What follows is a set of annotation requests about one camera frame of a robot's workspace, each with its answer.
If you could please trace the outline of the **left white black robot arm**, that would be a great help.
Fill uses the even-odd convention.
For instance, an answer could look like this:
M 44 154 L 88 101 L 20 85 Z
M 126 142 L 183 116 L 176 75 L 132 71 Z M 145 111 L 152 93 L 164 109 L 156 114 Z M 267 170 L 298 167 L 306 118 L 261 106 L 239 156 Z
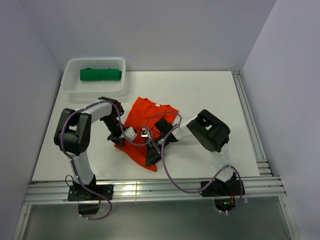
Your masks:
M 126 128 L 120 123 L 119 117 L 123 114 L 121 103 L 107 97 L 100 97 L 97 102 L 82 109 L 65 108 L 61 112 L 53 141 L 70 159 L 73 179 L 77 185 L 81 185 L 79 194 L 86 200 L 95 198 L 98 193 L 94 184 L 96 176 L 87 154 L 92 124 L 96 121 L 104 122 L 110 132 L 107 140 L 122 148 L 125 145 L 122 131 Z

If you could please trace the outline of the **orange polo t shirt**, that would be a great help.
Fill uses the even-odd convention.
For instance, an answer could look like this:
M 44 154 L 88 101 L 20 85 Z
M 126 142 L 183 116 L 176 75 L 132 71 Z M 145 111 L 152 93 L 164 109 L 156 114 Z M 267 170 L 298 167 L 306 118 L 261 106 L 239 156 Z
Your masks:
M 152 102 L 148 98 L 138 97 L 126 118 L 124 123 L 125 127 L 133 127 L 137 130 L 137 137 L 133 141 L 135 144 L 143 144 L 144 140 L 141 137 L 141 129 L 139 127 L 147 126 L 152 130 L 153 138 L 156 139 L 160 136 L 160 131 L 156 129 L 155 123 L 161 118 L 165 118 L 170 124 L 174 123 L 178 109 L 173 108 L 169 104 L 158 104 Z M 127 154 L 133 161 L 139 164 L 141 167 L 156 172 L 157 166 L 151 164 L 146 166 L 147 147 L 135 146 L 127 141 L 124 143 L 124 147 L 114 146 L 118 150 Z

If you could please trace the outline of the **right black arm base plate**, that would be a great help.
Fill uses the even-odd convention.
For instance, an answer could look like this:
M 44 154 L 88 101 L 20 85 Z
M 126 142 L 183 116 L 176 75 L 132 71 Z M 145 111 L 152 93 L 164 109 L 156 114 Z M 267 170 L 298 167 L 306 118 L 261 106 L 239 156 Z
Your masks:
M 243 183 L 236 179 L 235 181 L 222 182 L 213 181 L 207 188 L 200 193 L 203 197 L 231 197 L 245 194 Z

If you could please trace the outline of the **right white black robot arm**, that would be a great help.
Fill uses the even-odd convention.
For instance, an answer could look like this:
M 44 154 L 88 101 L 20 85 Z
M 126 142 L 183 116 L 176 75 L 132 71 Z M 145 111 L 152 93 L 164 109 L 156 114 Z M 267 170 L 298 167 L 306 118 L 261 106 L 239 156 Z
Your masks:
M 169 144 L 193 136 L 210 152 L 213 163 L 221 169 L 209 186 L 215 187 L 222 195 L 229 194 L 237 181 L 237 173 L 230 165 L 228 143 L 231 130 L 228 125 L 206 109 L 185 122 L 182 122 L 179 114 L 176 116 L 179 120 L 175 124 L 169 123 L 164 117 L 155 122 L 154 126 L 160 135 L 147 144 L 145 165 L 149 167 L 159 162 L 164 148 Z

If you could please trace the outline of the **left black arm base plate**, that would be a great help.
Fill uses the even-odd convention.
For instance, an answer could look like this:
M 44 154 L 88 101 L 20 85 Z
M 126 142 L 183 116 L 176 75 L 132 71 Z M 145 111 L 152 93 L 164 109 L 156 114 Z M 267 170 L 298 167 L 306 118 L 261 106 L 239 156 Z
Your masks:
M 98 201 L 103 199 L 112 200 L 114 193 L 113 184 L 98 184 L 91 191 L 84 189 L 79 184 L 73 184 L 69 188 L 67 201 L 68 202 L 84 202 Z

